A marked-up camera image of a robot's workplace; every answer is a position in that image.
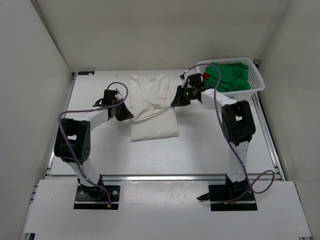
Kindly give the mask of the white t shirt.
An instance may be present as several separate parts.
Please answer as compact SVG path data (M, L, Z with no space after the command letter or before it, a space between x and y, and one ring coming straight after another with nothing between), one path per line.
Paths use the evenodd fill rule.
M179 136L179 127L168 74L129 77L131 141L145 141Z

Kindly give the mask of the green t shirt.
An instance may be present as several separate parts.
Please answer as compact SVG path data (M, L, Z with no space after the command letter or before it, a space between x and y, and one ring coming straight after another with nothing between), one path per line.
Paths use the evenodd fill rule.
M248 83L249 66L241 62L233 63L211 63L219 68L221 79L217 87L220 93L237 92L250 90L251 86ZM207 66L204 70L210 75L208 80L205 80L207 86L215 88L219 81L219 72L216 67Z

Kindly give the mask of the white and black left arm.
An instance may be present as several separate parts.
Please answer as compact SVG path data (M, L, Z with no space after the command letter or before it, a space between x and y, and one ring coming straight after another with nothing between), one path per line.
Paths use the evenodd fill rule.
M122 95L117 88L107 88L92 109L67 110L58 116L54 155L73 169L78 186L88 197L108 205L111 193L90 160L91 132L112 118L122 122L134 117L125 104L128 94L128 90Z

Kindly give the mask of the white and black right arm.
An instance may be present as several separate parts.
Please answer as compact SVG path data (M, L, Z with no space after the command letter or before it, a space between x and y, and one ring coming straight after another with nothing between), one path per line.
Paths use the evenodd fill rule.
M177 87L172 107L184 107L198 100L215 109L223 136L229 145L229 165L222 192L230 200L238 199L249 188L246 170L249 144L256 132L250 104L246 100L235 100L213 87L205 86L200 73L185 77Z

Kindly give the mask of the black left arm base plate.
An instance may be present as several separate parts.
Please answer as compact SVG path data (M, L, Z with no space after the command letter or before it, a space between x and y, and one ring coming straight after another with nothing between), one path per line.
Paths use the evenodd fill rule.
M76 210L118 210L121 186L119 184L108 185L100 176L97 183L103 186L106 192L96 186L78 184L75 193L73 208Z

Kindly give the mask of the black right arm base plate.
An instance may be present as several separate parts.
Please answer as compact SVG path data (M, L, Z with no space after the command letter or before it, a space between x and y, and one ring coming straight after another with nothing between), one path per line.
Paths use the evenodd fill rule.
M255 194L249 187L247 179L232 182L226 175L224 183L210 183L208 193L196 198L209 201L212 212L257 211Z

